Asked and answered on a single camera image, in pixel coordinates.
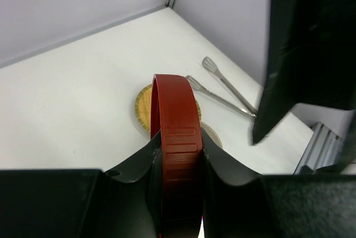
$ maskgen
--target metal tongs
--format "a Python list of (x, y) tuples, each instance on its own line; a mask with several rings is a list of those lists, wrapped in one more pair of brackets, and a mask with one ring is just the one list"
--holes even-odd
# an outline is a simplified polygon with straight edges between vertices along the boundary
[(213, 92), (210, 92), (206, 89), (203, 85), (201, 85), (196, 79), (192, 76), (186, 76), (187, 80), (189, 81), (190, 86), (192, 89), (202, 92), (213, 99), (217, 100), (218, 102), (230, 107), (237, 113), (247, 117), (250, 120), (253, 120), (256, 117), (257, 110), (245, 99), (245, 97), (225, 78), (225, 76), (219, 71), (217, 65), (214, 63), (211, 58), (208, 56), (205, 57), (202, 61), (203, 67), (214, 74), (233, 94), (234, 96), (245, 106), (246, 109), (239, 108), (232, 103), (228, 102), (227, 100), (221, 98), (220, 96), (216, 95)]

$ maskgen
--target wooden coaster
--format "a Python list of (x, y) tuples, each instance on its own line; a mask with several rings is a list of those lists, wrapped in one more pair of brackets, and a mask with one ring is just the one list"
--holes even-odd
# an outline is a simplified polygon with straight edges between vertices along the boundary
[[(152, 95), (152, 84), (146, 86), (139, 92), (135, 101), (135, 113), (136, 118), (141, 124), (141, 126), (147, 131), (151, 132), (151, 95)], [(196, 107), (198, 109), (199, 120), (201, 120), (201, 111), (198, 102), (196, 102)]]

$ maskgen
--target red plastic ring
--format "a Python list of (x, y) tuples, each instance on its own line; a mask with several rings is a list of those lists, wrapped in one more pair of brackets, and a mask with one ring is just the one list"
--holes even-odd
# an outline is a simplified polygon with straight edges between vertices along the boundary
[(151, 138), (159, 130), (162, 140), (162, 217), (165, 221), (201, 219), (201, 130), (195, 98), (185, 77), (154, 76)]

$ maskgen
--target white table surface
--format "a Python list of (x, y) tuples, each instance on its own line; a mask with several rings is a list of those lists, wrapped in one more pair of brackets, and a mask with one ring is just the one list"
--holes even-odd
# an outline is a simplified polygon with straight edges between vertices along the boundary
[[(155, 73), (192, 75), (238, 105), (203, 69), (211, 57), (255, 106), (261, 87), (171, 9), (0, 70), (0, 168), (107, 170), (147, 144), (134, 102)], [(312, 130), (289, 114), (250, 146), (250, 122), (195, 93), (224, 150), (260, 173), (292, 173)]]

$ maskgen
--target white wall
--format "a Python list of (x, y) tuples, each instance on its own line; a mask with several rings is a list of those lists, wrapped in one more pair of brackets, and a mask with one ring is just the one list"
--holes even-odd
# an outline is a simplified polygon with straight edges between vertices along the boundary
[(0, 0), (0, 66), (165, 0)]
[[(269, 0), (177, 0), (174, 10), (259, 84), (264, 82)], [(349, 113), (297, 105), (305, 123), (322, 121), (343, 136)]]

